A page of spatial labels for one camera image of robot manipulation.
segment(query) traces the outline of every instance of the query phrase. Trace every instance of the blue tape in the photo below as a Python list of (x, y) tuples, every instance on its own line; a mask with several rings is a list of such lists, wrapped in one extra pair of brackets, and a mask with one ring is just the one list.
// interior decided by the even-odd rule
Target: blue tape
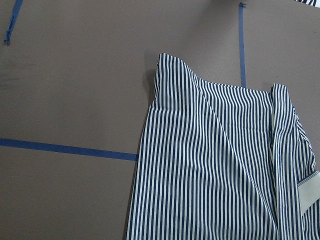
[(109, 159), (138, 161), (138, 155), (132, 154), (132, 153), (107, 151), (107, 150), (99, 150), (99, 149), (92, 149), (92, 148), (75, 147), (75, 146), (63, 146), (63, 145), (56, 145), (56, 144), (49, 144), (49, 143), (21, 141), (21, 140), (13, 140), (13, 139), (6, 139), (6, 138), (0, 138), (0, 146), (21, 148), (21, 149), (33, 149), (33, 150), (49, 151), (49, 152), (56, 152), (56, 153), (65, 153), (65, 154), (86, 155), (86, 156), (102, 157), (102, 158), (109, 158)]
[(18, 15), (19, 15), (19, 11), (21, 8), (23, 0), (16, 0), (14, 7), (12, 9), (12, 15), (10, 18), (10, 24), (9, 24), (9, 28), (8, 30), (5, 32), (5, 39), (4, 39), (4, 43), (9, 45), (10, 44), (10, 37), (11, 37), (11, 33), (14, 30)]
[(245, 67), (245, 44), (244, 44), (244, 21), (243, 21), (243, 9), (245, 3), (239, 3), (239, 50), (240, 50), (240, 74), (241, 74), (241, 86), (246, 87), (246, 67)]

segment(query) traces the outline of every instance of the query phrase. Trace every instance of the white cuff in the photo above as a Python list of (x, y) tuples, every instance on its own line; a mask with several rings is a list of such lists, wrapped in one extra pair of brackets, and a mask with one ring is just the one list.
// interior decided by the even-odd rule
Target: white cuff
[(301, 214), (320, 199), (320, 172), (315, 170), (298, 183)]

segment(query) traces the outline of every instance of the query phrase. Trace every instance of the navy and white stripe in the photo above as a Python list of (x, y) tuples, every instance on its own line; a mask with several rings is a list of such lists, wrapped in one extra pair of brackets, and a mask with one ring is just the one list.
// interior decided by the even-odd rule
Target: navy and white stripe
[(317, 2), (317, 0), (296, 0), (296, 1), (320, 8), (320, 2), (319, 1)]
[(127, 240), (320, 240), (319, 201), (301, 215), (298, 193), (315, 158), (284, 85), (209, 82), (167, 53), (154, 82)]

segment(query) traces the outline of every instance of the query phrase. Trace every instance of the striped garment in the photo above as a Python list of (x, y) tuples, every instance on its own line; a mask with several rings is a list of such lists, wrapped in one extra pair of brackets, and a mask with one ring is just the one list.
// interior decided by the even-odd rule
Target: striped garment
[(314, 7), (320, 8), (320, 2), (319, 0), (296, 0), (297, 2), (303, 3), (303, 4), (308, 4)]
[(127, 240), (320, 240), (320, 173), (288, 89), (201, 79), (161, 53)]

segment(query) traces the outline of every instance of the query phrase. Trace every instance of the shirt sleeve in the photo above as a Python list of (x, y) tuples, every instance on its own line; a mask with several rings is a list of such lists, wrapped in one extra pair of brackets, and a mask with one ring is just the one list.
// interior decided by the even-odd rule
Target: shirt sleeve
[(301, 214), (303, 215), (318, 199), (320, 199), (320, 172), (315, 169), (315, 154), (310, 140), (294, 109), (295, 129), (295, 159), (296, 177), (299, 192)]

